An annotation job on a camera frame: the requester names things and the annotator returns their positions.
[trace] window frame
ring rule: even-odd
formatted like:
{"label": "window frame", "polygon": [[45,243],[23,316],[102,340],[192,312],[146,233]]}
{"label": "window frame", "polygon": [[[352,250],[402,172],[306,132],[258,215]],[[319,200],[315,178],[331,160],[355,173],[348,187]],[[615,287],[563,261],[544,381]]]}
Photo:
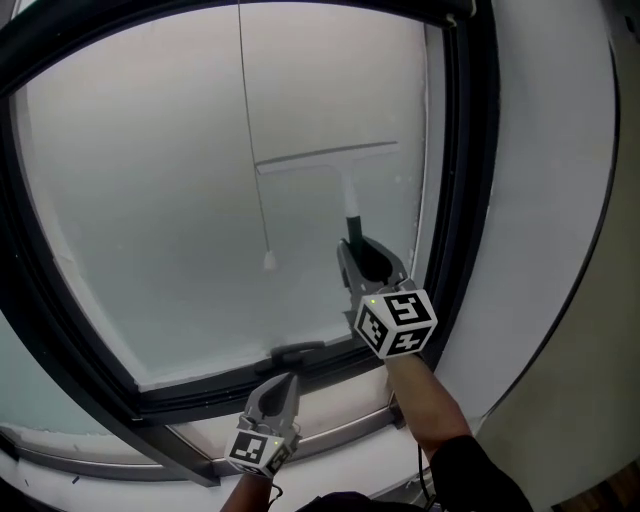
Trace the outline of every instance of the window frame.
{"label": "window frame", "polygon": [[[439,324],[423,352],[435,369],[464,299],[489,204],[499,121],[499,69],[489,0],[438,0],[429,8],[380,0],[317,1],[381,10],[443,28],[446,120],[436,226],[424,288]],[[0,30],[0,307],[47,373],[116,436],[183,478],[216,485],[227,474],[168,425],[237,413],[268,378],[295,371],[303,393],[382,364],[361,340],[291,352],[274,361],[140,392],[76,303],[31,204],[12,95],[47,67],[99,39],[153,19],[233,5],[204,0],[36,2]],[[13,9],[7,9],[9,16]],[[360,431],[381,428],[360,425]],[[391,411],[384,424],[394,418]],[[320,441],[319,446],[344,444]],[[309,443],[309,453],[317,453]]]}

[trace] window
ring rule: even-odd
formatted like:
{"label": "window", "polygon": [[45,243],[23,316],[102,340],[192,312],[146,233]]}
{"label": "window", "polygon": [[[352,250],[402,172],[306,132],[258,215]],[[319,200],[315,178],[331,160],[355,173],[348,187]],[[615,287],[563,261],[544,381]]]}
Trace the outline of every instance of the window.
{"label": "window", "polygon": [[[107,429],[203,485],[224,471],[207,463],[212,418],[232,422],[282,371],[300,375],[305,403],[370,377],[365,401],[382,408],[364,432],[388,423],[380,362],[343,316],[338,174],[256,174],[253,160],[393,143],[354,163],[356,192],[365,234],[433,298],[435,366],[491,184],[490,5],[470,22],[471,2],[242,5],[241,46],[235,5],[98,4],[37,2],[3,29],[2,309],[18,336]],[[444,27],[432,41],[425,21]],[[270,357],[308,341],[324,345]],[[301,425],[320,435],[355,419]]]}

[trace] black shirt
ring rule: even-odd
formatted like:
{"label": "black shirt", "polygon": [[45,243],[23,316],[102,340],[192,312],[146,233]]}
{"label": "black shirt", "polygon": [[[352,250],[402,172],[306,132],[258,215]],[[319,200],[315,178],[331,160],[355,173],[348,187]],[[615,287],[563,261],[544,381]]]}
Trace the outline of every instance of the black shirt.
{"label": "black shirt", "polygon": [[[532,512],[520,488],[489,460],[478,442],[461,436],[445,442],[431,460],[438,502],[449,512]],[[406,503],[375,501],[356,492],[316,498],[299,512],[418,512]]]}

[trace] gray wall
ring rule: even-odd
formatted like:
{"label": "gray wall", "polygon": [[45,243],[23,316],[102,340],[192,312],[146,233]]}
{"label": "gray wall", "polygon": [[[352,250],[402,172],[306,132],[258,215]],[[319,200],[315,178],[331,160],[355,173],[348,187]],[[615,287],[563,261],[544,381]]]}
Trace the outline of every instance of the gray wall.
{"label": "gray wall", "polygon": [[640,454],[640,46],[614,21],[622,113],[604,228],[557,331],[479,434],[536,510]]}

